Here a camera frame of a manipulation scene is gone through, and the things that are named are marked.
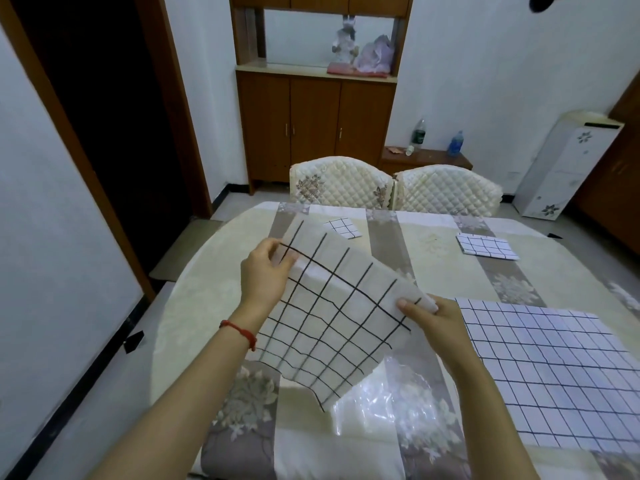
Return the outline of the person's right hand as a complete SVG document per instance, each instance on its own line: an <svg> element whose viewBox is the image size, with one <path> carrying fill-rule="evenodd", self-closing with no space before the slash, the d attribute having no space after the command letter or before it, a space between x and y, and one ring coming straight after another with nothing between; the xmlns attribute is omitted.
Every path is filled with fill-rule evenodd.
<svg viewBox="0 0 640 480"><path fill-rule="evenodd" d="M478 357L469 338L457 302L428 294L437 306L434 320L413 320L424 332L431 348L451 374L468 368Z"/></svg>

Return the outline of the person's left hand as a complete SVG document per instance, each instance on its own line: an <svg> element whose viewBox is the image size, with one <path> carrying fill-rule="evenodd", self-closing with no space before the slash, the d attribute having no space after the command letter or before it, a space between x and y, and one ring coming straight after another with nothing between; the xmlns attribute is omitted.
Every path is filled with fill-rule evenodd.
<svg viewBox="0 0 640 480"><path fill-rule="evenodd" d="M267 318L284 295L291 269L298 259L287 253L275 264L260 256L260 243L241 263L241 307L256 317Z"/></svg>

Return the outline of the white grid-patterned cloth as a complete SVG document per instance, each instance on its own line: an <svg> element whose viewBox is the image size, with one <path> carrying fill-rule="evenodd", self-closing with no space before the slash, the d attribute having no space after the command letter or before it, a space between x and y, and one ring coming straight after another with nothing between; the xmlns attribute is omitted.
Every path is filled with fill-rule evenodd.
<svg viewBox="0 0 640 480"><path fill-rule="evenodd" d="M249 361L307 387L322 408L368 376L412 338L417 325L400 298L434 313L437 306L400 275L315 219L296 214L273 256L298 259L284 295L257 335Z"/></svg>

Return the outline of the person's left forearm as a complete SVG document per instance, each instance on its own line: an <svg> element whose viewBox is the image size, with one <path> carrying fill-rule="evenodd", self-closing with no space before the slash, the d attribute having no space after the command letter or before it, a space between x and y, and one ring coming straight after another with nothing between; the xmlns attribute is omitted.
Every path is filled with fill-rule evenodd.
<svg viewBox="0 0 640 480"><path fill-rule="evenodd" d="M87 480L186 480L265 320L238 306Z"/></svg>

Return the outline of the floral striped tablecloth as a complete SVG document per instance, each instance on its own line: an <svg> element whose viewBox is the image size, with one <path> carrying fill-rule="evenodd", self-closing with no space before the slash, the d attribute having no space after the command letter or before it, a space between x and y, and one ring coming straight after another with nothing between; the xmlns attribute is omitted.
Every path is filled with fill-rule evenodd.
<svg viewBox="0 0 640 480"><path fill-rule="evenodd" d="M540 477L640 480L640 321L562 244L508 219L262 203L181 272L156 334L158 399L239 302L264 237L300 257L189 473L465 480L456 387L396 307L454 298Z"/></svg>

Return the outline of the cream quilted chair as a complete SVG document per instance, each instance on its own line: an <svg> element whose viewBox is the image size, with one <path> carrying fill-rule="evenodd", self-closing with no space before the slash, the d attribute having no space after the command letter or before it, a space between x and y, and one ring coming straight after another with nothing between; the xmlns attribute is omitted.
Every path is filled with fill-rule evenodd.
<svg viewBox="0 0 640 480"><path fill-rule="evenodd" d="M329 156L292 165L292 201L356 209L389 209L394 179L376 167L345 156Z"/></svg>
<svg viewBox="0 0 640 480"><path fill-rule="evenodd" d="M502 188L475 172L432 165L398 172L392 208L451 216L492 217L502 201Z"/></svg>

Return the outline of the clear plastic bag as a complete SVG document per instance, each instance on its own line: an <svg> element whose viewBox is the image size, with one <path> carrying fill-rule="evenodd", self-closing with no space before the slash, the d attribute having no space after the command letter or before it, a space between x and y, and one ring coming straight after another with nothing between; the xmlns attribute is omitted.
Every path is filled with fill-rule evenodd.
<svg viewBox="0 0 640 480"><path fill-rule="evenodd" d="M437 399L428 381L396 358L384 359L327 407L332 433L346 438L391 442L428 439L457 423L448 402Z"/></svg>

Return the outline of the brown wooden cabinet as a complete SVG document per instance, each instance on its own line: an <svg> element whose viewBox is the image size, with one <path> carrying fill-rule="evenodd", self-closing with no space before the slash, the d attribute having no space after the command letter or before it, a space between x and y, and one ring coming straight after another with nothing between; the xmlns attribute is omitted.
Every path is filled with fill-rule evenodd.
<svg viewBox="0 0 640 480"><path fill-rule="evenodd" d="M247 185L289 181L290 165L347 155L377 166L383 153L413 0L229 0ZM265 11L377 16L393 21L386 77L267 60Z"/></svg>

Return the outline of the large grid-patterned cloth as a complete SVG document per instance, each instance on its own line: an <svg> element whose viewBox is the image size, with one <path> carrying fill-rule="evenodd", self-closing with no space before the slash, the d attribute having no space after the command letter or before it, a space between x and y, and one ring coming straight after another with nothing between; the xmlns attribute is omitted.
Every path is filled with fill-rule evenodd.
<svg viewBox="0 0 640 480"><path fill-rule="evenodd" d="M456 302L524 444L640 454L640 361L596 315Z"/></svg>

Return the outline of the low wooden side table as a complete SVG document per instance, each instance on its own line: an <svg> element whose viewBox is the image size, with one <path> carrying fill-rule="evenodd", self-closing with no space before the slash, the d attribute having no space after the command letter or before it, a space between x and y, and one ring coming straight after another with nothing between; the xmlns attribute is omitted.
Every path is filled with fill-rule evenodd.
<svg viewBox="0 0 640 480"><path fill-rule="evenodd" d="M395 175L401 171L433 165L450 165L473 170L472 163L462 154L450 156L444 150L418 148L411 155L407 155L406 148L397 146L384 147L377 168L389 175Z"/></svg>

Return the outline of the white floral standing appliance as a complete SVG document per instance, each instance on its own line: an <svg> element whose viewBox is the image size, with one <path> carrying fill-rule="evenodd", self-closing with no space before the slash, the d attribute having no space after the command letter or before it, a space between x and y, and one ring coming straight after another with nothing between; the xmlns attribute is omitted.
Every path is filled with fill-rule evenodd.
<svg viewBox="0 0 640 480"><path fill-rule="evenodd" d="M597 112L560 116L514 195L519 215L555 221L624 126Z"/></svg>

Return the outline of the pink wrapped bundle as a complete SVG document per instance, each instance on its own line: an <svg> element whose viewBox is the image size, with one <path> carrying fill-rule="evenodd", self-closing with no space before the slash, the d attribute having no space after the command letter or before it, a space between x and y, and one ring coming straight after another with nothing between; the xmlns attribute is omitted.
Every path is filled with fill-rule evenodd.
<svg viewBox="0 0 640 480"><path fill-rule="evenodd" d="M386 34L382 34L359 48L358 56L352 64L332 60L326 72L331 75L386 79L390 76L394 52L391 40Z"/></svg>

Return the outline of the white rabbit figurine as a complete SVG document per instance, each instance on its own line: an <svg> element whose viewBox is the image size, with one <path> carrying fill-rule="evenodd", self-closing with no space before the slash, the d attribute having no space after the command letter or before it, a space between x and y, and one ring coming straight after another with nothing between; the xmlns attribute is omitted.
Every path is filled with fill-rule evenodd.
<svg viewBox="0 0 640 480"><path fill-rule="evenodd" d="M343 15L342 28L336 32L332 44L334 62L352 64L359 53L356 43L355 15Z"/></svg>

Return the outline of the brown wooden door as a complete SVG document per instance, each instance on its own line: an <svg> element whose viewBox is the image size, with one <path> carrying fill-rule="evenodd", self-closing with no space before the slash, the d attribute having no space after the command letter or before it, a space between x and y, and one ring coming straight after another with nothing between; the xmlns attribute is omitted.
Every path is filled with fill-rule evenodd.
<svg viewBox="0 0 640 480"><path fill-rule="evenodd" d="M581 185L573 206L640 256L640 71L609 117L624 127Z"/></svg>

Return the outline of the brown wooden door frame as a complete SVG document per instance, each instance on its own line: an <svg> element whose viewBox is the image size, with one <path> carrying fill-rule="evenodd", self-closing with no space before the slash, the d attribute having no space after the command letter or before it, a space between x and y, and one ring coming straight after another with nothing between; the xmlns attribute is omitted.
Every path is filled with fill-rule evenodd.
<svg viewBox="0 0 640 480"><path fill-rule="evenodd" d="M143 298L212 202L165 0L0 0L0 27Z"/></svg>

